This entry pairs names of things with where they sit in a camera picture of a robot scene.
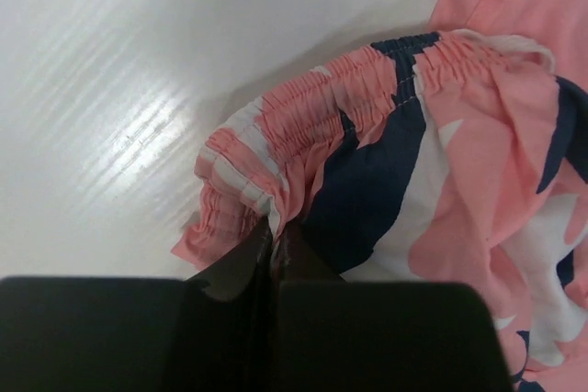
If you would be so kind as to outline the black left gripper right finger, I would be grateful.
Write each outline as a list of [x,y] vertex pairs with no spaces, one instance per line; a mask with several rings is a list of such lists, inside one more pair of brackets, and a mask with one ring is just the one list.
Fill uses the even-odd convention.
[[469,286],[346,282],[297,225],[277,247],[280,391],[509,391],[489,310]]

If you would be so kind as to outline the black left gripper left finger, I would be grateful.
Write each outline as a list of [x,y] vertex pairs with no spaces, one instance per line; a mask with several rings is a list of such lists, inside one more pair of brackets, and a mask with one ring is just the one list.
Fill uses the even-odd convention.
[[272,236],[259,222],[186,280],[1,282],[4,391],[262,391]]

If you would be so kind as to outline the pink patterned shorts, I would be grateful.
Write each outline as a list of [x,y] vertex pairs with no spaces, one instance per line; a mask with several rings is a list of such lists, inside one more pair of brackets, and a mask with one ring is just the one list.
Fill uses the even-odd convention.
[[201,147],[205,269],[293,219],[350,281],[461,282],[520,391],[587,388],[587,0],[438,0],[258,96]]

